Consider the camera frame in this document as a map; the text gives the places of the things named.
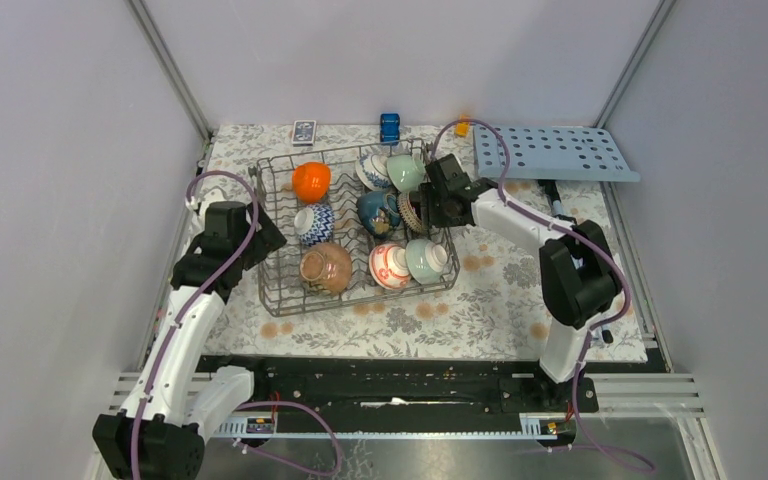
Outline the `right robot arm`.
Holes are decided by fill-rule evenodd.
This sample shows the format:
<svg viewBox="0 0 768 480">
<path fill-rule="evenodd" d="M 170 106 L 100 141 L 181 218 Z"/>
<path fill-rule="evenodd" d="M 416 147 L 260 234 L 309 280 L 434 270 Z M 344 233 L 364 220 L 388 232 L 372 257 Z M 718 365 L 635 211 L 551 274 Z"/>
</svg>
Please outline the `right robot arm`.
<svg viewBox="0 0 768 480">
<path fill-rule="evenodd" d="M 492 180 L 473 180 L 453 155 L 425 166 L 420 186 L 422 221 L 438 228 L 475 226 L 534 256 L 542 298 L 553 317 L 539 364 L 545 377 L 533 386 L 535 402 L 557 412 L 573 398 L 570 380 L 583 368 L 591 329 L 603 321 L 628 282 L 613 259 L 602 228 L 571 223 L 533 209 Z"/>
</svg>

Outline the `brown glazed bowl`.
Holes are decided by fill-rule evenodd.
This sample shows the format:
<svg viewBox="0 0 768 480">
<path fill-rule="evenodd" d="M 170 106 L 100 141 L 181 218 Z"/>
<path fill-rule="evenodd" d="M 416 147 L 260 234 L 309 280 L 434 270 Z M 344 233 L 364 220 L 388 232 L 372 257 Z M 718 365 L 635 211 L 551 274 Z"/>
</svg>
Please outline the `brown glazed bowl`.
<svg viewBox="0 0 768 480">
<path fill-rule="evenodd" d="M 352 259 L 342 246 L 323 242 L 308 249 L 299 264 L 299 277 L 305 290 L 335 296 L 344 292 L 353 275 Z"/>
</svg>

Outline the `red and white bowl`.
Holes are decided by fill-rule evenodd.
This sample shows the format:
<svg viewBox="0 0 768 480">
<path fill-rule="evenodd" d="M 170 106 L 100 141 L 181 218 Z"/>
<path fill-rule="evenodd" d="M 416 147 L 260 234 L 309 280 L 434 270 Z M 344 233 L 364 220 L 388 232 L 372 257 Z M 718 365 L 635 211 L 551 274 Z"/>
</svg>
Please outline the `red and white bowl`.
<svg viewBox="0 0 768 480">
<path fill-rule="evenodd" d="M 385 243 L 373 248 L 368 257 L 373 280 L 387 290 L 401 290 L 411 281 L 407 266 L 406 249 L 396 243 Z"/>
</svg>

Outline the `grey wire dish rack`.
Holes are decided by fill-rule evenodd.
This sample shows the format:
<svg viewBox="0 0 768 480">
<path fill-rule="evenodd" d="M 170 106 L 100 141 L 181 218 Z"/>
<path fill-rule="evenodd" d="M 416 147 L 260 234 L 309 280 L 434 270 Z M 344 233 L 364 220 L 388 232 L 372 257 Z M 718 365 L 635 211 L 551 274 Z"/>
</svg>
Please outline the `grey wire dish rack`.
<svg viewBox="0 0 768 480">
<path fill-rule="evenodd" d="M 448 254 L 447 264 L 438 281 L 429 285 L 411 281 L 401 290 L 387 290 L 374 281 L 369 271 L 368 257 L 373 248 L 384 241 L 374 238 L 362 226 L 356 201 L 369 189 L 362 185 L 354 167 L 363 154 L 373 153 L 406 153 L 424 162 L 428 160 L 426 142 L 419 138 L 409 138 L 393 146 L 355 144 L 265 157 L 248 169 L 256 182 L 261 206 L 287 240 L 284 247 L 269 254 L 257 267 L 259 299 L 271 315 L 282 317 L 333 310 L 391 298 L 431 294 L 454 287 L 460 273 L 460 263 L 452 234 L 446 228 L 432 228 L 424 236 L 444 247 Z M 345 248 L 352 260 L 351 280 L 338 295 L 313 292 L 310 287 L 303 285 L 299 273 L 306 248 L 294 232 L 293 220 L 303 208 L 303 203 L 292 191 L 291 177 L 297 167 L 308 162 L 322 163 L 331 170 L 331 185 L 324 197 L 324 202 L 335 213 L 331 241 Z"/>
</svg>

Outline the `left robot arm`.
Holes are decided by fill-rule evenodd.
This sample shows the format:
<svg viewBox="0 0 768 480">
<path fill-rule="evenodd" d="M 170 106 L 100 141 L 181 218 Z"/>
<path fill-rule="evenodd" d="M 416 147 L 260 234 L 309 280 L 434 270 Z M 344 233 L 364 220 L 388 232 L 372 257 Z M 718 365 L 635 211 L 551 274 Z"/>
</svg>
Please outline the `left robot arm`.
<svg viewBox="0 0 768 480">
<path fill-rule="evenodd" d="M 238 405 L 269 401 L 267 380 L 223 367 L 188 396 L 207 335 L 244 272 L 286 243 L 258 202 L 216 201 L 199 214 L 203 229 L 173 266 L 158 337 L 118 412 L 98 416 L 92 438 L 116 479 L 193 479 L 206 444 Z"/>
</svg>

